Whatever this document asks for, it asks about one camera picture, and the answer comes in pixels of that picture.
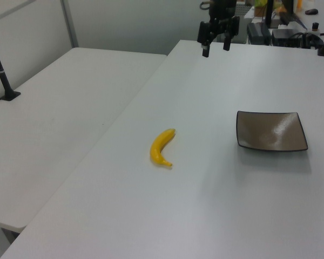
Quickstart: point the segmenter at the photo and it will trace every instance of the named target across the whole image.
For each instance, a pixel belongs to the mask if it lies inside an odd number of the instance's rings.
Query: table surface
[[[76,48],[0,101],[0,227],[22,231],[164,59]]]
[[[324,258],[324,57],[222,46],[180,41],[2,259]],[[239,147],[239,110],[298,112],[309,150]]]

